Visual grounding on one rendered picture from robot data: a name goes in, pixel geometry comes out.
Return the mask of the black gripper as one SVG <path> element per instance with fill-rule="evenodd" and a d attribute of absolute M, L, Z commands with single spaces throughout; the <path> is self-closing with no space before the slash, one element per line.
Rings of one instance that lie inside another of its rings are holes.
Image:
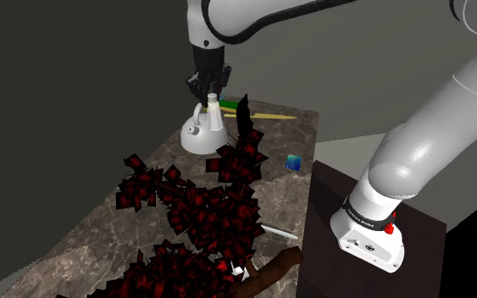
<path fill-rule="evenodd" d="M 208 92 L 205 85 L 214 82 L 214 92 L 221 94 L 227 86 L 231 66 L 225 63 L 225 48 L 207 49 L 193 46 L 193 58 L 196 73 L 186 79 L 191 94 L 204 108 L 208 106 Z"/>

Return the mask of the white kettle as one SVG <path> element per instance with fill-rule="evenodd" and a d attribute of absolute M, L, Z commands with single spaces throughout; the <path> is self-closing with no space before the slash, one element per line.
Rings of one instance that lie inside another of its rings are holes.
<path fill-rule="evenodd" d="M 193 154 L 208 155 L 228 142 L 216 93 L 208 94 L 207 112 L 202 113 L 203 105 L 198 103 L 193 115 L 184 123 L 180 132 L 182 147 Z"/>

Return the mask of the long yellow stick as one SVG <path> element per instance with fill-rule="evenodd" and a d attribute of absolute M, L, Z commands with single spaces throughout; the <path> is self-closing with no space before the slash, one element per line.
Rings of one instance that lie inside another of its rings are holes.
<path fill-rule="evenodd" d="M 237 113 L 224 113 L 225 118 L 236 118 Z M 296 116 L 270 114 L 270 113 L 254 113 L 249 115 L 251 119 L 298 119 Z"/>

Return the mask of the small blue-green square block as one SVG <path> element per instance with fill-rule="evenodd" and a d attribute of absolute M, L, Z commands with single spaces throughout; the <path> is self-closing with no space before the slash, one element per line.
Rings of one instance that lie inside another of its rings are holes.
<path fill-rule="evenodd" d="M 288 155 L 285 167 L 294 171 L 299 171 L 302 165 L 302 158 L 296 155 Z"/>

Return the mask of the red-leaved plant with brown trunk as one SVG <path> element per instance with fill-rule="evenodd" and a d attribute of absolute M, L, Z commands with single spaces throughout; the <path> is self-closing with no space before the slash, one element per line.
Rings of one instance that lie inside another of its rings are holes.
<path fill-rule="evenodd" d="M 219 175 L 218 187 L 198 187 L 176 166 L 149 168 L 136 154 L 124 160 L 134 172 L 120 184 L 115 206 L 140 210 L 143 202 L 162 202 L 169 226 L 194 247 L 163 240 L 153 257 L 139 253 L 122 277 L 86 298 L 254 298 L 302 263 L 300 247 L 293 246 L 261 268 L 252 264 L 253 242 L 265 230 L 251 184 L 261 179 L 266 156 L 258 151 L 263 132 L 253 127 L 246 97 L 237 104 L 236 122 L 235 144 L 220 146 L 218 157 L 206 161 L 206 170 Z"/>

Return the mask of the white pen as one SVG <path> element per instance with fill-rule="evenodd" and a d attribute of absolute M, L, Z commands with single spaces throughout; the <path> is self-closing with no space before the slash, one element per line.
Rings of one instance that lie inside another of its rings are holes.
<path fill-rule="evenodd" d="M 266 230 L 267 232 L 270 232 L 270 233 L 273 233 L 273 234 L 277 234 L 277 235 L 280 235 L 282 237 L 285 237 L 285 238 L 288 238 L 288 239 L 291 239 L 291 240 L 298 240 L 298 237 L 292 233 L 289 233 L 287 231 L 284 231 L 282 229 L 277 229 L 277 228 L 274 228 L 274 227 L 271 227 L 271 226 L 268 226 L 266 224 L 261 224 L 261 227 Z"/>

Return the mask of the dark robot stand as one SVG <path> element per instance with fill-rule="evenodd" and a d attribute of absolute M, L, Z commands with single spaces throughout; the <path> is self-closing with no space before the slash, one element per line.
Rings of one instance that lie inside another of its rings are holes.
<path fill-rule="evenodd" d="M 387 273 L 342 251 L 330 229 L 357 181 L 313 163 L 296 298 L 439 298 L 446 225 L 404 203 L 397 208 L 405 257 Z"/>

